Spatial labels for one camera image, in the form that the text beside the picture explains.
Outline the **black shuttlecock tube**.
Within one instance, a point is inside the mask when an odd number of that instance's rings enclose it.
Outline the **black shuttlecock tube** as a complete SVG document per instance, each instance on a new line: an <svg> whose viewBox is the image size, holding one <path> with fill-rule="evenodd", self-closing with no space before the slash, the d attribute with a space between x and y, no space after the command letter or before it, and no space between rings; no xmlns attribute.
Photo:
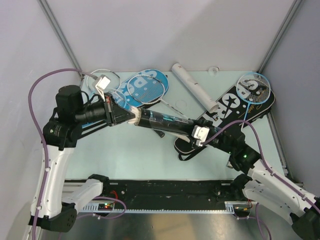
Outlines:
<svg viewBox="0 0 320 240"><path fill-rule="evenodd" d="M173 115L140 108L135 126L170 132L183 136L191 136L195 126L211 127L212 121L206 119L185 119Z"/></svg>

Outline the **shuttlecock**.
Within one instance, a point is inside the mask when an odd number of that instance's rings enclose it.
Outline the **shuttlecock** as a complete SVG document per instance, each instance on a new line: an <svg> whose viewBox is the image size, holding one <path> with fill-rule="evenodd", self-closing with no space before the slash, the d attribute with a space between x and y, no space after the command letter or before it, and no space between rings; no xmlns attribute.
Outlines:
<svg viewBox="0 0 320 240"><path fill-rule="evenodd" d="M140 108L137 107L131 107L130 108L130 112L133 114L133 118L131 118L130 120L127 121L128 124L132 124L132 125L138 125L138 123L141 120L141 114L142 111Z"/></svg>

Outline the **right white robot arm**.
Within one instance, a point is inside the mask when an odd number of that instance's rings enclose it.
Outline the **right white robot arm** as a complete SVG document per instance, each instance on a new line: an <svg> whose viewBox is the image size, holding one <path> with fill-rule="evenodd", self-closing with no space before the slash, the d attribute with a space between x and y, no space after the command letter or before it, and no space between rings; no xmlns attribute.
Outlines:
<svg viewBox="0 0 320 240"><path fill-rule="evenodd" d="M191 139L196 146L212 146L229 154L232 167L241 172L245 183L231 187L232 197L245 197L262 204L285 219L303 240L320 238L320 199L279 174L267 163L262 150L245 141L235 120L223 128L210 121L195 121Z"/></svg>

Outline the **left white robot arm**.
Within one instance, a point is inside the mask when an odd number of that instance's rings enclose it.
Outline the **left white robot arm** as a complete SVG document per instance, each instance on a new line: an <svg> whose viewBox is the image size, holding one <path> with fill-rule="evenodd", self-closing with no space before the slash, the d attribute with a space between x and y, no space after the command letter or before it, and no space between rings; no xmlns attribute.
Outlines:
<svg viewBox="0 0 320 240"><path fill-rule="evenodd" d="M82 91L76 85L60 88L55 100L52 116L40 131L42 169L29 225L66 233L73 227L80 210L91 200L104 200L111 194L109 178L92 174L79 189L62 196L70 157L78 140L84 137L83 125L101 122L111 127L129 120L133 114L119 105L110 93L99 96L96 102L84 102Z"/></svg>

